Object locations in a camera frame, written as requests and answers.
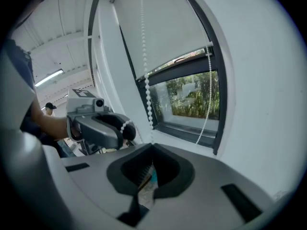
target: ceiling light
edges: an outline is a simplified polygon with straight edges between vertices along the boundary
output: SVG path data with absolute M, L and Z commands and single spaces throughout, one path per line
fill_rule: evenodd
M 57 70 L 56 72 L 52 73 L 51 75 L 49 75 L 49 76 L 45 77 L 43 80 L 39 81 L 39 82 L 38 82 L 38 83 L 35 85 L 35 87 L 37 87 L 37 86 L 41 85 L 42 83 L 44 83 L 44 82 L 48 81 L 49 79 L 51 79 L 51 78 L 53 78 L 53 77 L 55 77 L 55 76 L 57 76 L 57 75 L 61 74 L 62 72 L 63 72 L 63 70 L 62 70 L 62 69 Z

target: white wall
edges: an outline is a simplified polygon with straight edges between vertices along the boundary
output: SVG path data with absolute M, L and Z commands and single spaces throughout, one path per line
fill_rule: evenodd
M 149 133 L 146 112 L 133 79 L 115 9 L 109 1 L 100 0 L 97 8 L 100 39 L 95 41 L 94 51 L 101 79 L 99 87 L 104 89 L 113 111 L 129 117 L 145 139 Z
M 66 102 L 61 105 L 57 105 L 57 108 L 53 110 L 53 113 L 56 117 L 65 117 L 66 116 Z
M 101 88 L 101 79 L 98 74 L 97 69 L 93 69 L 94 72 L 94 79 L 95 79 L 95 92 L 97 93 L 97 97 L 102 97 L 105 100 L 105 105 L 110 106 L 109 99 L 107 97 L 107 94 L 105 93 L 105 90 Z
M 197 0 L 226 64 L 217 157 L 270 195 L 293 190 L 307 156 L 306 47 L 275 0 Z

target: white bead chain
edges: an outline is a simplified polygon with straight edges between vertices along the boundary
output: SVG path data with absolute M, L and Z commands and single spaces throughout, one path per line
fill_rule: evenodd
M 123 124 L 123 126 L 120 128 L 121 134 L 123 133 L 125 127 L 126 127 L 129 123 L 132 123 L 132 124 L 133 124 L 132 120 L 126 121 L 126 122 Z M 141 139 L 141 142 L 144 143 L 144 141 L 143 141 L 143 139 L 142 139 L 142 137 L 141 137 L 141 135 L 140 135 L 139 129 L 136 127 L 136 125 L 134 125 L 134 127 L 135 127 L 135 129 L 136 129 L 136 131 L 137 131 L 137 133 L 138 133 L 138 135 L 139 135 L 139 137 L 140 137 L 140 139 Z
M 204 28 L 200 22 L 200 20 L 198 19 L 198 16 L 196 14 L 196 12 L 194 11 L 192 5 L 190 4 L 189 0 L 186 0 L 189 4 L 189 6 L 191 7 L 192 11 L 194 12 L 200 26 L 201 26 L 201 32 L 202 32 L 202 35 L 204 37 L 204 40 L 205 40 L 205 43 L 206 43 L 206 56 L 208 57 L 208 63 L 209 63 L 209 75 L 210 75 L 210 86 L 209 86 L 209 107 L 208 107 L 208 110 L 207 110 L 207 114 L 206 114 L 206 119 L 205 119 L 205 123 L 203 124 L 203 127 L 201 129 L 201 133 L 196 141 L 195 144 L 198 144 L 199 140 L 201 139 L 201 136 L 203 134 L 203 131 L 205 130 L 205 126 L 207 124 L 207 121 L 208 121 L 208 116 L 209 116 L 209 112 L 210 112 L 210 107 L 211 107 L 211 99 L 212 99 L 212 68 L 211 68 L 211 60 L 210 60 L 210 53 L 209 53 L 209 49 L 208 49 L 208 44 L 209 42 L 207 41 L 207 38 L 205 36 L 205 31 L 204 31 Z M 143 52 L 143 66 L 144 66 L 144 72 L 145 72 L 145 89 L 146 89 L 146 100 L 147 100 L 147 110 L 148 110 L 148 120 L 149 120 L 149 126 L 150 126 L 150 129 L 151 129 L 151 132 L 150 132 L 150 135 L 151 135 L 151 143 L 154 144 L 154 134 L 153 134 L 153 117 L 152 117 L 152 107 L 151 107 L 151 97 L 150 97 L 150 90 L 149 90 L 149 79 L 148 79 L 148 69 L 147 69 L 147 54 L 146 54 L 146 37 L 145 37 L 145 19 L 144 19 L 144 8 L 143 8 L 143 0 L 141 0 L 141 37 L 142 37 L 142 52 Z M 123 133 L 123 130 L 125 129 L 126 125 L 128 123 L 132 123 L 131 120 L 129 121 L 126 121 L 123 126 L 120 128 L 120 132 Z M 137 130 L 139 136 L 140 136 L 140 133 L 139 133 L 139 130 L 138 128 L 136 127 L 135 125 L 135 129 Z
M 192 11 L 194 12 L 194 14 L 195 14 L 195 16 L 196 16 L 196 19 L 197 19 L 197 21 L 198 21 L 198 23 L 199 23 L 199 25 L 200 25 L 200 27 L 201 27 L 201 32 L 202 32 L 203 38 L 205 39 L 205 42 L 206 42 L 206 52 L 207 52 L 206 56 L 208 57 L 209 75 L 210 75 L 209 107 L 208 107 L 208 111 L 207 111 L 207 114 L 206 114 L 205 123 L 203 124 L 203 127 L 202 127 L 202 129 L 201 129 L 200 136 L 198 136 L 198 139 L 197 139 L 197 141 L 196 141 L 196 143 L 195 143 L 195 145 L 196 145 L 196 144 L 198 144 L 198 142 L 199 142 L 199 140 L 201 139 L 201 136 L 202 136 L 202 134 L 203 134 L 203 131 L 205 130 L 205 126 L 206 126 L 206 123 L 207 123 L 207 121 L 208 121 L 208 116 L 209 116 L 209 112 L 210 112 L 211 98 L 212 98 L 212 71 L 211 71 L 210 53 L 209 53 L 209 50 L 208 50 L 208 44 L 209 44 L 209 42 L 207 41 L 207 38 L 206 38 L 206 36 L 205 36 L 205 30 L 204 30 L 204 28 L 203 28 L 203 26 L 202 26 L 202 24 L 201 24 L 201 22 L 200 22 L 200 20 L 199 20 L 199 18 L 198 18 L 197 13 L 194 11 L 192 5 L 190 4 L 189 0 L 186 0 L 186 1 L 188 2 L 190 8 L 192 9 Z
M 145 89 L 146 89 L 146 100 L 147 100 L 147 110 L 148 110 L 148 120 L 149 120 L 149 127 L 150 127 L 150 136 L 151 136 L 151 143 L 154 143 L 154 133 L 153 133 L 153 117 L 152 117 L 152 107 L 151 107 L 151 97 L 150 97 L 150 90 L 149 90 L 149 79 L 148 79 L 148 69 L 147 69 L 147 54 L 146 54 L 146 37 L 145 37 L 145 19 L 144 19 L 144 7 L 143 7 L 143 0 L 141 0 L 141 36 L 142 36 L 142 52 L 143 52 L 143 66 L 145 72 Z

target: roller blind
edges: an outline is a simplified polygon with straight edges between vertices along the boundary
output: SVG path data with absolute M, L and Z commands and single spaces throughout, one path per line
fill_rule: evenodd
M 122 29 L 137 79 L 144 75 L 142 64 L 141 0 L 115 0 Z M 186 0 L 143 0 L 148 71 L 179 56 L 204 48 L 209 42 Z

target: window frame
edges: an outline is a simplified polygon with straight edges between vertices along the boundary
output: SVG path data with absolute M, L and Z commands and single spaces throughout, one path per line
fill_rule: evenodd
M 207 132 L 204 132 L 202 137 L 200 138 L 199 145 L 213 148 L 214 155 L 217 154 L 218 148 L 221 143 L 225 120 L 226 120 L 226 111 L 227 111 L 227 79 L 226 79 L 226 69 L 224 65 L 223 55 L 218 43 L 217 37 L 214 33 L 214 30 L 209 23 L 208 18 L 206 17 L 203 10 L 200 8 L 198 3 L 195 0 L 189 0 L 192 5 L 194 11 L 196 12 L 200 22 L 202 23 L 205 31 L 208 35 L 210 41 L 213 42 L 213 46 L 208 47 L 209 53 L 211 54 L 210 60 L 212 64 L 212 70 L 217 71 L 219 78 L 219 91 L 220 91 L 220 112 L 219 112 L 219 125 L 216 132 L 215 138 L 208 137 Z M 128 61 L 130 64 L 130 68 L 135 80 L 135 84 L 140 93 L 141 100 L 143 102 L 145 111 L 147 112 L 147 100 L 146 100 L 146 89 L 145 89 L 145 79 L 140 78 L 136 79 L 136 74 L 134 71 L 133 63 L 130 58 L 130 54 L 125 42 L 124 35 L 120 28 L 121 36 L 123 39 L 124 47 L 127 53 Z M 185 77 L 193 74 L 204 73 L 209 71 L 208 58 L 206 56 L 206 52 L 203 54 L 199 54 L 193 57 L 189 57 L 185 60 L 181 60 L 175 62 L 174 64 L 167 66 L 163 69 L 158 70 L 157 72 L 153 72 L 149 76 L 149 85 L 155 85 L 161 82 L 165 82 L 168 80 Z M 167 122 L 157 122 L 156 116 L 153 112 L 153 126 L 154 129 L 164 132 L 166 134 L 172 135 L 174 137 L 178 137 L 190 142 L 196 142 L 199 134 L 191 133 L 184 128 L 180 127 L 181 125 L 177 124 L 168 124 Z

